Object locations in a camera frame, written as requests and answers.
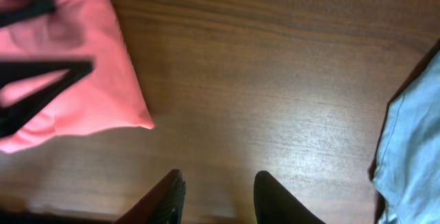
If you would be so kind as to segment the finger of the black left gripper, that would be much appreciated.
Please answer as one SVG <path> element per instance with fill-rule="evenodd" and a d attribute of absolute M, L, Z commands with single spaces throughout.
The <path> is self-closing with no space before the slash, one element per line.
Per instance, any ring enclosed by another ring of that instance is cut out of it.
<path fill-rule="evenodd" d="M 56 11 L 55 0 L 28 0 L 29 3 L 1 13 L 1 27 L 50 14 Z"/>
<path fill-rule="evenodd" d="M 8 107 L 1 107 L 2 138 L 14 135 L 23 128 L 64 90 L 89 75 L 94 70 L 94 66 L 92 62 L 83 60 L 1 63 L 1 87 L 5 87 L 11 82 L 60 70 L 67 72 L 60 80 L 39 89 Z"/>

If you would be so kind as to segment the light blue t-shirt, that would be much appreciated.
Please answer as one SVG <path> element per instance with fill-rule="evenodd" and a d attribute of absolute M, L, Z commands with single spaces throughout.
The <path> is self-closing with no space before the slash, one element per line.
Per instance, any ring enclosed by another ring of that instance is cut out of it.
<path fill-rule="evenodd" d="M 376 154 L 379 223 L 439 222 L 439 56 L 389 105 Z"/>

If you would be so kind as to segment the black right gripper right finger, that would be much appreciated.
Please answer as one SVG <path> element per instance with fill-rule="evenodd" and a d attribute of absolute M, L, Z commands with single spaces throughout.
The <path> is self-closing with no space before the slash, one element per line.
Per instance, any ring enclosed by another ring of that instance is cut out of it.
<path fill-rule="evenodd" d="M 254 209 L 258 224 L 325 224 L 265 170 L 254 179 Z"/>

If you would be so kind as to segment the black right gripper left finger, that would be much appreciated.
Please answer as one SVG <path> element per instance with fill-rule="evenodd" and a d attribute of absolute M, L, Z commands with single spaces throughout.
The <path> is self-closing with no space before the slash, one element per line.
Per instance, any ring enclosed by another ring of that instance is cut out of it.
<path fill-rule="evenodd" d="M 185 195 L 182 172 L 172 169 L 113 224 L 180 224 Z"/>

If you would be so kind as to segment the salmon pink t-shirt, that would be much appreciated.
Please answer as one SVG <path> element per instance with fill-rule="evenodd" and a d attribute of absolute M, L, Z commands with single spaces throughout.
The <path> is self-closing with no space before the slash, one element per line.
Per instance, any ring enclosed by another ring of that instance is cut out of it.
<path fill-rule="evenodd" d="M 89 61 L 92 72 L 1 140 L 15 153 L 64 135 L 153 128 L 111 0 L 54 0 L 56 11 L 1 29 L 3 61 Z"/>

